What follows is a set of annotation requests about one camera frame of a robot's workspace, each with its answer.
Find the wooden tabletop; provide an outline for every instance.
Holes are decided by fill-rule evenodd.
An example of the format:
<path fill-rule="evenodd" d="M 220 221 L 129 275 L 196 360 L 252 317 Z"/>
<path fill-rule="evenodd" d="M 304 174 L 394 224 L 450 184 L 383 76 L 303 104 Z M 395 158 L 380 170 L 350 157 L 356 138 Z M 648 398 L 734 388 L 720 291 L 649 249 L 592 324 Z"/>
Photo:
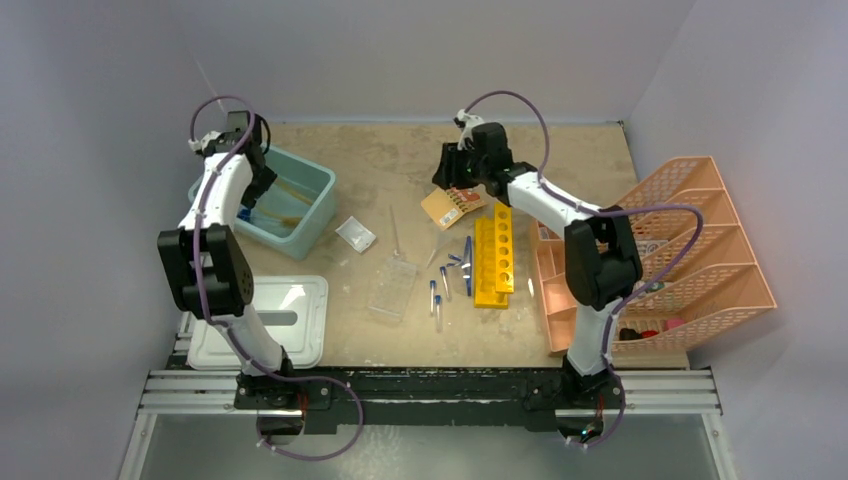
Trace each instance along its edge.
<path fill-rule="evenodd" d="M 535 126 L 508 127 L 516 161 L 538 165 L 541 132 Z M 426 262 L 439 231 L 419 202 L 435 188 L 442 142 L 455 141 L 452 125 L 275 125 L 273 143 L 332 169 L 337 181 L 336 217 L 303 261 L 294 261 L 250 238 L 239 242 L 255 275 L 321 275 L 329 283 L 323 365 L 389 366 L 554 366 L 536 302 L 527 287 L 530 217 L 515 212 L 516 292 L 508 310 L 476 309 L 468 297 L 444 304 L 445 325 L 437 333 L 429 311 L 429 281 L 447 252 L 462 253 L 474 218 L 492 215 L 491 201 L 448 231 L 451 239 L 430 267 Z M 618 125 L 551 129 L 551 160 L 545 171 L 561 188 L 599 205 L 617 201 L 636 175 Z M 367 308 L 379 272 L 394 250 L 389 205 L 394 208 L 405 260 L 418 266 L 406 313 L 400 322 Z M 357 253 L 335 233 L 354 216 L 377 235 Z"/>

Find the gray wall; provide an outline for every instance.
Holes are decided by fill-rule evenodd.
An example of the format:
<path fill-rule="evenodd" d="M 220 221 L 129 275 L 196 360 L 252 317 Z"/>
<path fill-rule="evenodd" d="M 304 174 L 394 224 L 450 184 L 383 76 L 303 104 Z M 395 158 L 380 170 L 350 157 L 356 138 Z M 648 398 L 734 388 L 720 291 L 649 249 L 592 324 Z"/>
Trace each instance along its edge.
<path fill-rule="evenodd" d="M 716 157 L 779 310 L 698 352 L 745 478 L 845 478 L 848 4 L 698 0 L 629 122 L 641 176 Z"/>
<path fill-rule="evenodd" d="M 8 479 L 117 476 L 176 330 L 156 235 L 188 208 L 188 120 L 209 96 L 162 2 L 59 3 L 0 14 Z"/>
<path fill-rule="evenodd" d="M 170 1 L 216 89 L 291 121 L 444 121 L 500 88 L 552 121 L 621 120 L 694 3 Z M 533 119 L 511 99 L 481 111 Z"/>

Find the test tube rack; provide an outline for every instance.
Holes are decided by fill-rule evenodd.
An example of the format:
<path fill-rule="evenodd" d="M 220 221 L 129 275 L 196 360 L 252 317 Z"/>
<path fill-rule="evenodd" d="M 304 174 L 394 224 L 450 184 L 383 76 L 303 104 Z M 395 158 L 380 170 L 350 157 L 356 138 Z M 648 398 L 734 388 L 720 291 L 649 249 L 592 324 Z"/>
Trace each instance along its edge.
<path fill-rule="evenodd" d="M 474 306 L 509 307 L 515 291 L 513 265 L 512 209 L 495 204 L 494 218 L 474 222 Z"/>

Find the white tray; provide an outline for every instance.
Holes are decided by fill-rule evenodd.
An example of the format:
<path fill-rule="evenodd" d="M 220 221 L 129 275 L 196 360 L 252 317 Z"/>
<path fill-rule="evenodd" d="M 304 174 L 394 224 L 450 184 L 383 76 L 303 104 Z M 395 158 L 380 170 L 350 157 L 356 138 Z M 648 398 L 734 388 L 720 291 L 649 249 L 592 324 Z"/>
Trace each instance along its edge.
<path fill-rule="evenodd" d="M 294 368 L 311 368 L 324 354 L 327 280 L 317 275 L 256 277 L 253 306 L 271 337 L 283 345 Z M 193 318 L 188 364 L 196 370 L 238 369 L 224 337 Z"/>

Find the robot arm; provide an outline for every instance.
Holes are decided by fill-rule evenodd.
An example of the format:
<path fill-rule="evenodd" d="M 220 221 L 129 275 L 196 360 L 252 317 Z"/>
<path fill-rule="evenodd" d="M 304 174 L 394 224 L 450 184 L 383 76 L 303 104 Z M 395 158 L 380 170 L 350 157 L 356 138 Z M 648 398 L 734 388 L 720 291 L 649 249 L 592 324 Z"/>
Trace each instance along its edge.
<path fill-rule="evenodd" d="M 245 375 L 264 375 L 253 362 L 267 371 L 289 374 L 291 362 L 285 350 L 268 334 L 252 305 L 253 274 L 232 232 L 240 205 L 255 205 L 276 178 L 265 166 L 259 142 L 254 140 L 259 134 L 254 133 L 242 151 L 218 171 L 234 138 L 242 135 L 246 125 L 247 112 L 233 112 L 228 116 L 230 132 L 213 136 L 201 146 L 199 153 L 205 159 L 198 192 L 205 192 L 213 178 L 214 183 L 207 198 L 198 193 L 178 229 L 159 234 L 159 255 L 177 306 L 203 319 L 192 256 L 196 215 L 203 202 L 200 249 L 210 323 L 239 357 Z"/>
<path fill-rule="evenodd" d="M 630 295 L 642 276 L 630 223 L 626 218 L 601 218 L 585 213 L 585 209 L 601 209 L 549 182 L 546 182 L 548 187 L 585 209 L 575 208 L 545 192 L 535 167 L 513 161 L 502 125 L 485 123 L 462 110 L 454 121 L 462 129 L 460 140 L 442 145 L 442 158 L 433 183 L 443 189 L 483 184 L 489 195 L 524 211 L 561 236 L 565 242 L 566 281 L 579 304 L 566 367 L 575 374 L 582 390 L 603 381 L 600 378 L 605 370 L 603 354 L 610 351 L 618 315 L 612 315 L 610 332 L 613 333 L 604 339 L 606 323 L 615 305 Z M 606 251 L 599 252 L 598 243 L 605 244 Z"/>

